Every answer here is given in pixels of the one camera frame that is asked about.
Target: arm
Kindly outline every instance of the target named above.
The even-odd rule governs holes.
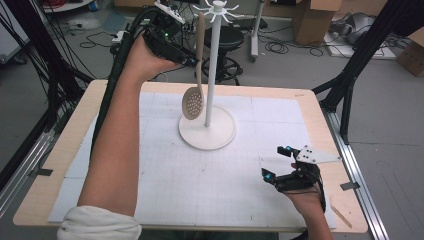
[[[308,193],[285,193],[293,202],[297,211],[305,219],[306,227],[311,240],[330,240],[333,236],[322,211],[320,196],[318,192]]]
[[[176,64],[134,42],[94,145],[78,206],[133,216],[139,174],[139,96],[142,84]]]

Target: equipment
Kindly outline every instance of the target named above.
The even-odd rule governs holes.
[[[332,21],[328,32],[337,33],[354,46],[363,39],[373,23],[374,18],[365,13],[348,13],[341,19]]]
[[[156,7],[168,10],[170,8],[155,2]],[[173,41],[172,37],[175,36],[181,29],[180,24],[175,20],[178,20],[181,23],[184,23],[184,20],[179,16],[176,11],[160,11],[156,7],[146,7],[144,10],[139,13],[132,23],[132,27],[138,28],[140,23],[144,21],[144,17],[147,14],[152,12],[156,13],[153,19],[150,20],[140,31],[143,31],[143,38],[152,52],[160,57],[167,60],[170,60],[175,63],[183,64],[186,66],[196,66],[199,61],[196,59],[196,56],[190,50],[184,48],[179,43]],[[134,33],[139,32],[138,29],[132,30]]]
[[[293,157],[296,161],[296,170],[291,174],[284,176],[276,176],[275,173],[262,168],[262,177],[265,182],[273,185],[278,192],[284,194],[302,194],[302,192],[290,193],[293,190],[306,190],[313,188],[315,184],[319,187],[319,194],[321,196],[321,207],[325,212],[325,195],[324,187],[320,175],[320,170],[317,163],[340,161],[341,158],[309,146],[305,146],[302,150],[297,150],[287,147],[278,147],[277,152],[281,155]],[[301,235],[296,237],[298,240],[308,239],[308,230],[305,230]]]

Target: cardboard box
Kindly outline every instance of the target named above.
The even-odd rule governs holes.
[[[424,28],[414,32],[409,38],[411,44],[397,57],[402,67],[416,77],[424,77]]]
[[[114,0],[114,3],[117,7],[142,7],[154,6],[155,0]]]
[[[294,41],[318,46],[330,27],[342,0],[303,0],[297,4],[292,18]]]

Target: grid paper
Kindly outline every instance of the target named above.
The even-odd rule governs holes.
[[[291,201],[261,176],[261,168],[277,175],[293,171],[293,159],[277,154],[277,146],[301,149],[310,144],[297,101],[215,96],[214,105],[235,118],[237,134],[229,145],[213,151],[195,149],[180,136],[181,101],[181,94],[142,93],[140,97],[136,219],[144,225],[305,227]],[[61,222],[76,205],[87,174],[95,121],[66,173],[51,222]],[[329,226],[335,228],[331,208],[327,209]]]

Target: table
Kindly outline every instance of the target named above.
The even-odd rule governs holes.
[[[57,226],[57,224],[49,223],[47,218],[54,205],[68,166],[75,157],[90,123],[98,112],[106,89],[106,83],[104,80],[95,80],[88,87],[43,166],[43,168],[52,169],[52,175],[48,177],[38,176],[35,179],[14,216],[13,221],[16,225]],[[183,94],[191,86],[194,85],[147,82],[143,85],[142,92]],[[215,87],[215,94],[297,100],[312,145],[315,148],[338,154],[318,101],[310,90],[218,85]],[[355,193],[352,190],[343,191],[340,187],[340,184],[349,182],[343,163],[325,163],[320,165],[320,168],[327,194],[331,200],[331,208],[336,215],[337,228],[333,231],[342,233],[366,232],[368,226]]]

